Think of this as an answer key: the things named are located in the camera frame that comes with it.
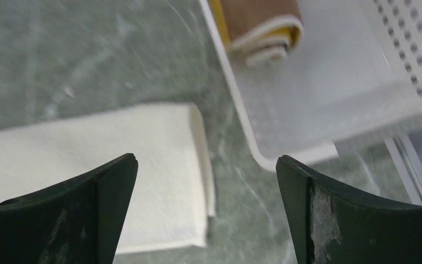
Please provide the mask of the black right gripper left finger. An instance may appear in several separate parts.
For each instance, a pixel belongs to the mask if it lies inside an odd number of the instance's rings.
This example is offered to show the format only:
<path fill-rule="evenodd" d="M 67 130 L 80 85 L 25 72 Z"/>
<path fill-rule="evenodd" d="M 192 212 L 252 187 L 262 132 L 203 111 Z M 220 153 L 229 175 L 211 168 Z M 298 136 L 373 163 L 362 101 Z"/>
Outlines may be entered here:
<path fill-rule="evenodd" d="M 0 263 L 112 263 L 138 171 L 126 153 L 0 203 Z"/>

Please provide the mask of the white terry towel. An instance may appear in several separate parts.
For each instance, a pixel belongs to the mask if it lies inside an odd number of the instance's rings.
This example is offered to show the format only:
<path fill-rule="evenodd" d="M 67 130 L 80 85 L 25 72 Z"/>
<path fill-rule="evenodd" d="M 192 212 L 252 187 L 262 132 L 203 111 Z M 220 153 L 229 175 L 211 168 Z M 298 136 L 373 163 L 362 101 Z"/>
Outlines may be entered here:
<path fill-rule="evenodd" d="M 0 202 L 125 153 L 138 174 L 117 253 L 207 245 L 215 187 L 202 115 L 191 103 L 136 107 L 0 131 Z"/>

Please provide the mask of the yellow brown bear towel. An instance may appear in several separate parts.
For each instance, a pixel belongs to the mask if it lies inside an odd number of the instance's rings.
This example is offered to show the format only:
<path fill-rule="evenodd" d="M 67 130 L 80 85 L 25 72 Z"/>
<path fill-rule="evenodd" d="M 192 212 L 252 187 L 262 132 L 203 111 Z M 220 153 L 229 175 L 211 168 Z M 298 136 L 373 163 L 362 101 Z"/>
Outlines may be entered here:
<path fill-rule="evenodd" d="M 248 67 L 286 59 L 304 28 L 298 1 L 208 1 L 223 52 Z"/>

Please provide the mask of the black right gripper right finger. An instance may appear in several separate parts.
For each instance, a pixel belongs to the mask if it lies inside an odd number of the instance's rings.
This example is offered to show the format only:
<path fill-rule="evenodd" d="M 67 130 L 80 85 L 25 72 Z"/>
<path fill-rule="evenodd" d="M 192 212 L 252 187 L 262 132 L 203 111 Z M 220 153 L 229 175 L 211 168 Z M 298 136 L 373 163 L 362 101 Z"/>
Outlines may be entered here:
<path fill-rule="evenodd" d="M 298 263 L 422 263 L 422 206 L 370 194 L 287 155 L 276 176 Z"/>

